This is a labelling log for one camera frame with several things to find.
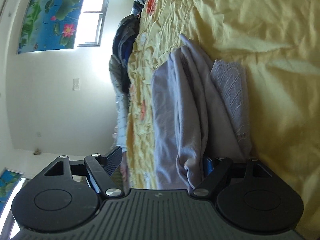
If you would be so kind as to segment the dark folded clothes pile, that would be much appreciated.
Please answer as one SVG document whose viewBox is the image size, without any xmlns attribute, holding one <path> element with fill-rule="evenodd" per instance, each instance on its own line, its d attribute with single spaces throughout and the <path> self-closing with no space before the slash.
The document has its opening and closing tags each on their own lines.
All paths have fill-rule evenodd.
<svg viewBox="0 0 320 240">
<path fill-rule="evenodd" d="M 112 53 L 120 64 L 120 83 L 123 93 L 128 94 L 130 79 L 127 72 L 129 57 L 132 53 L 133 43 L 139 33 L 140 17 L 134 14 L 123 18 L 118 25 L 113 40 Z"/>
</svg>

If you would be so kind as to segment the white wall switch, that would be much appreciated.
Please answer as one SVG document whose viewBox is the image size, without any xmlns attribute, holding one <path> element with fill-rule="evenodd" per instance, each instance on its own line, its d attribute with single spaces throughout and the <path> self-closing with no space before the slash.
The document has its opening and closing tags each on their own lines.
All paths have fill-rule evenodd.
<svg viewBox="0 0 320 240">
<path fill-rule="evenodd" d="M 80 89 L 80 79 L 73 79 L 73 90 L 77 91 Z"/>
</svg>

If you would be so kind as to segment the window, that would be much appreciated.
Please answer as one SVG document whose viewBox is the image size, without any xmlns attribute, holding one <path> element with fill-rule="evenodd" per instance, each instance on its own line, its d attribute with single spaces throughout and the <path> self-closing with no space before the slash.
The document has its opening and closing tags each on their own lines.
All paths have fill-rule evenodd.
<svg viewBox="0 0 320 240">
<path fill-rule="evenodd" d="M 109 0 L 84 0 L 75 36 L 77 47 L 99 47 Z"/>
</svg>

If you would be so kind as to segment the lotus flower wall poster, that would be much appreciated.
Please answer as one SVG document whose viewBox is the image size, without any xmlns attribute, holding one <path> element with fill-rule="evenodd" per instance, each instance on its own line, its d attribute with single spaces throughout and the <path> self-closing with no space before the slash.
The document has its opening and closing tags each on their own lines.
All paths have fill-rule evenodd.
<svg viewBox="0 0 320 240">
<path fill-rule="evenodd" d="M 17 53 L 73 49 L 84 0 L 30 0 Z"/>
</svg>

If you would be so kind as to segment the yellow cartoon quilt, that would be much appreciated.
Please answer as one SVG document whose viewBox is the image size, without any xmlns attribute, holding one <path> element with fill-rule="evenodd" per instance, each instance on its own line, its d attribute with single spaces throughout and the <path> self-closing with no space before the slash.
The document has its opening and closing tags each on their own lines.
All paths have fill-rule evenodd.
<svg viewBox="0 0 320 240">
<path fill-rule="evenodd" d="M 253 154 L 304 202 L 297 231 L 319 238 L 319 0 L 147 0 L 128 71 L 133 187 L 154 189 L 151 78 L 182 45 L 246 69 Z"/>
</svg>

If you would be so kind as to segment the lavender long sleeve shirt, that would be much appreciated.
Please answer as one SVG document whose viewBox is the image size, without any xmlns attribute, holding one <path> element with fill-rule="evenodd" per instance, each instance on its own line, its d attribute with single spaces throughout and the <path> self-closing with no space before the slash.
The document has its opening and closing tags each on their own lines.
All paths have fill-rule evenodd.
<svg viewBox="0 0 320 240">
<path fill-rule="evenodd" d="M 161 190 L 197 187 L 205 157 L 245 162 L 252 145 L 246 73 L 211 60 L 185 35 L 151 81 L 155 172 Z"/>
</svg>

